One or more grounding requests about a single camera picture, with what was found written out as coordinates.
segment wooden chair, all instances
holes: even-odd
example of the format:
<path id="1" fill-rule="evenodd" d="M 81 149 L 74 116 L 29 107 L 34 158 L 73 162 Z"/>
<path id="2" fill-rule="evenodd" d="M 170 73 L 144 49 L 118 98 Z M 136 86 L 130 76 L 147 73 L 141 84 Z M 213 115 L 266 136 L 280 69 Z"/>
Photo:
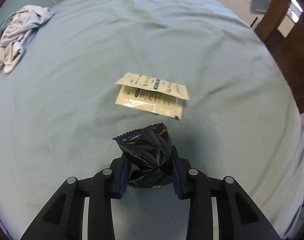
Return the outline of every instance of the wooden chair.
<path id="1" fill-rule="evenodd" d="M 261 22 L 255 28 L 266 44 L 289 84 L 300 113 L 304 112 L 304 0 L 297 0 L 303 13 L 286 38 L 275 38 L 277 28 L 286 16 L 291 0 L 272 0 Z"/>

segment mattress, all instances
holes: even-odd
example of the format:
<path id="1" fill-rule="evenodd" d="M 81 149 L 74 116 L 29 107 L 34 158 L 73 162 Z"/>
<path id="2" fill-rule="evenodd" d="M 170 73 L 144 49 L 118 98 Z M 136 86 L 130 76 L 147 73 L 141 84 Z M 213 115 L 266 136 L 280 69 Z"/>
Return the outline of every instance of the mattress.
<path id="1" fill-rule="evenodd" d="M 215 0 L 65 0 L 52 10 L 0 73 L 0 219 L 14 240 L 68 177 L 121 156 L 113 137 L 157 122 L 193 168 L 233 176 L 279 235 L 291 234 L 304 197 L 302 123 L 245 22 Z M 186 85 L 182 120 L 115 105 L 127 72 Z M 188 209 L 172 185 L 128 187 L 112 201 L 116 239 L 185 239 Z"/>

